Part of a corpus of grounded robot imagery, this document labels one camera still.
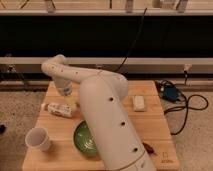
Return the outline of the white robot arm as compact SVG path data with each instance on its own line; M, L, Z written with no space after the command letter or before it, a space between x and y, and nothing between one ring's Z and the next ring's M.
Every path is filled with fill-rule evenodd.
M157 171L135 130L122 100L128 95L123 75L98 69L71 67L57 55L41 65L61 95L79 85L80 109L107 171Z

